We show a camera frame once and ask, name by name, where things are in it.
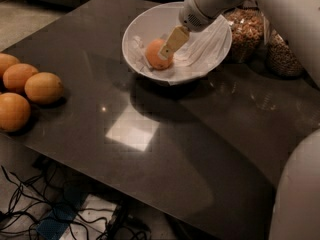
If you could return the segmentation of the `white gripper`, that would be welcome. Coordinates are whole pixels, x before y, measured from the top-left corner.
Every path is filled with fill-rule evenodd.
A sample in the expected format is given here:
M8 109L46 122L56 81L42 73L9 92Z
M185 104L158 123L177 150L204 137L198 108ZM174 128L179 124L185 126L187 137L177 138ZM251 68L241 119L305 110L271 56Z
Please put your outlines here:
M184 0L179 11L179 21L183 26L173 28L158 52L159 57L168 59L189 40L189 31L203 31L222 12L223 0Z

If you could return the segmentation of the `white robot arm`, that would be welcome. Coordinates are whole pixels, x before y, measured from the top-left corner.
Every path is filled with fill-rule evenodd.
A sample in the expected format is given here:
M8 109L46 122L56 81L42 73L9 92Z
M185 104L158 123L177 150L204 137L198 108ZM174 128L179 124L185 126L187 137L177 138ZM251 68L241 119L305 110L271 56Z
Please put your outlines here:
M185 0L159 51L164 59L221 13L244 0ZM264 13L314 82L320 81L320 0L251 0ZM283 170L273 208L269 240L320 240L320 130L295 148Z

